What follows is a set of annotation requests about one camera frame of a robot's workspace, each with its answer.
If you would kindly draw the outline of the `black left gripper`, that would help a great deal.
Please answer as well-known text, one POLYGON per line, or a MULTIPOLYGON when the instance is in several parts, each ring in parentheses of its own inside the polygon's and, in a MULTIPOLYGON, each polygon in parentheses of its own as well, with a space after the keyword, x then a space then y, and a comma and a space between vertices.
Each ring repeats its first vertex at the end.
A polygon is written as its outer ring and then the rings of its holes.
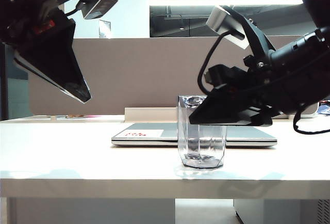
POLYGON ((91 99, 72 49, 75 21, 59 5, 68 0, 5 0, 5 44, 19 50, 14 62, 86 103, 91 99))

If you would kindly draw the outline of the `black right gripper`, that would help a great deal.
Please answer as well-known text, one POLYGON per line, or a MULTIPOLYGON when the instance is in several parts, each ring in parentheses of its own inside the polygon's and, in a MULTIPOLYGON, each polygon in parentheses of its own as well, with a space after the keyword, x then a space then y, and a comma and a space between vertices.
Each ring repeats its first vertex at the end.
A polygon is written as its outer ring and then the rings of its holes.
POLYGON ((270 65, 238 67, 218 64, 204 70, 206 99, 189 115, 191 124, 270 126, 272 115, 285 113, 278 81, 286 71, 270 65))

